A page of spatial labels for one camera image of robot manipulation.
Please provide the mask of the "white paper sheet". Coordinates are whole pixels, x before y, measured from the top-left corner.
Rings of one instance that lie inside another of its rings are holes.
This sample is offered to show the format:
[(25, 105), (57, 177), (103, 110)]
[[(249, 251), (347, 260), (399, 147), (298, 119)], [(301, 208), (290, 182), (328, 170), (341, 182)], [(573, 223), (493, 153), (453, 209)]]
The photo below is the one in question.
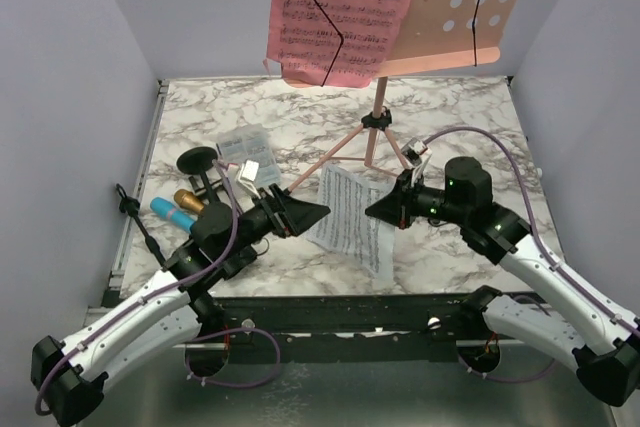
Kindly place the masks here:
[(305, 238), (319, 247), (354, 260), (383, 282), (393, 280), (395, 228), (365, 210), (390, 193), (392, 184), (376, 182), (336, 164), (323, 167), (317, 202), (330, 209)]

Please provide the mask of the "gold microphone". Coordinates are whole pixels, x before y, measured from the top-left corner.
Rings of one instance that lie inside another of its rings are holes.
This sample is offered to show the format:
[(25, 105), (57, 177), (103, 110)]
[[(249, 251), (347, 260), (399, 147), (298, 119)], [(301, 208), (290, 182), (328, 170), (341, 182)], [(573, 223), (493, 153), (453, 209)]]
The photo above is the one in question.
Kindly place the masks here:
[(176, 204), (195, 215), (200, 215), (205, 208), (205, 204), (191, 191), (179, 189), (174, 194)]

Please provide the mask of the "black desktop mic stand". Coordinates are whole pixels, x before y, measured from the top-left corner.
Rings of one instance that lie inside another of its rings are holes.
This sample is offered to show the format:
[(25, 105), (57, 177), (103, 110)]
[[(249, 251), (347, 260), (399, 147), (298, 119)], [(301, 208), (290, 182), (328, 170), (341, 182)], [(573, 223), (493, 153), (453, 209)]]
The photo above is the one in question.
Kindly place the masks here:
[(207, 176), (207, 172), (211, 168), (215, 167), (220, 176), (218, 187), (225, 191), (229, 199), (232, 198), (231, 185), (228, 178), (221, 170), (217, 159), (217, 152), (214, 148), (196, 147), (184, 152), (176, 162), (176, 166), (181, 173), (187, 174), (190, 177), (198, 176), (203, 182), (203, 195), (198, 196), (196, 192), (197, 189), (194, 192), (194, 194), (205, 204), (205, 208), (202, 213), (197, 215), (199, 217), (210, 213), (220, 214), (222, 212), (231, 212), (231, 205), (221, 201), (217, 195), (216, 187), (212, 186), (212, 183)]

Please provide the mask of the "pink sheet music page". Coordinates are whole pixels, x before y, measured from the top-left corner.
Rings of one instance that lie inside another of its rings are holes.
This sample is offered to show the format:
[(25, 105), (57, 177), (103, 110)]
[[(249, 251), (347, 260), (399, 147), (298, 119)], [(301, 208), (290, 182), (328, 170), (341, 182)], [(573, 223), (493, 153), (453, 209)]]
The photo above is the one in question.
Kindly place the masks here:
[(266, 56), (290, 83), (364, 88), (411, 0), (271, 0)]

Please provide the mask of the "pink music stand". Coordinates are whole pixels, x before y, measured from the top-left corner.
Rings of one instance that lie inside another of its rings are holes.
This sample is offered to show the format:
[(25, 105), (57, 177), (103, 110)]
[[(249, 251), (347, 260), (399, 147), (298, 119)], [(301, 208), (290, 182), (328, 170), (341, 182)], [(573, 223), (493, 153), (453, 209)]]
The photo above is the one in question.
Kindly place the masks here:
[(391, 126), (376, 122), (390, 118), (384, 106), (387, 83), (392, 76), (421, 72), (477, 67), (500, 59), (500, 41), (504, 25), (516, 0), (411, 0), (388, 59), (376, 74), (377, 85), (372, 111), (364, 123), (358, 124), (343, 139), (323, 154), (288, 187), (294, 191), (318, 169), (331, 160), (342, 160), (338, 152), (360, 133), (367, 132), (366, 151), (356, 162), (383, 172), (374, 165), (378, 137), (383, 136), (394, 151), (400, 165), (411, 166), (402, 153)]

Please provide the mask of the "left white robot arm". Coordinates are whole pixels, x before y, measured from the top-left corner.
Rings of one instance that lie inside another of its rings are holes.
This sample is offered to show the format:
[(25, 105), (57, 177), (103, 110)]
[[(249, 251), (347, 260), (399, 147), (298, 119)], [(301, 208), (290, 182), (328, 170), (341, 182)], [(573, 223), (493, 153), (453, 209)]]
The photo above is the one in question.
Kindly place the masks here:
[(61, 426), (88, 417), (105, 394), (162, 351), (194, 338), (214, 340), (224, 325), (208, 291), (237, 270), (224, 261), (263, 237), (297, 237), (330, 212), (291, 197), (277, 185), (260, 191), (251, 209), (207, 204), (191, 236), (134, 294), (82, 330), (41, 339), (32, 350), (35, 411)]

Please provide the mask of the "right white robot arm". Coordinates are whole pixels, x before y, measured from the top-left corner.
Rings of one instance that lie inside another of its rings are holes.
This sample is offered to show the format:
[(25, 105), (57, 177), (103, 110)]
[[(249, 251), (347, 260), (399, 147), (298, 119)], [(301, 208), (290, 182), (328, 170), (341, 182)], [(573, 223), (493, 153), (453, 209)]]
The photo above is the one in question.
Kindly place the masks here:
[(467, 336), (493, 331), (518, 339), (572, 370), (610, 406), (622, 406), (638, 389), (638, 315), (601, 293), (552, 253), (532, 224), (495, 202), (491, 175), (476, 159), (448, 161), (441, 189), (405, 170), (365, 213), (400, 229), (418, 217), (458, 226), (471, 250), (519, 278), (558, 314), (538, 313), (487, 288), (460, 314)]

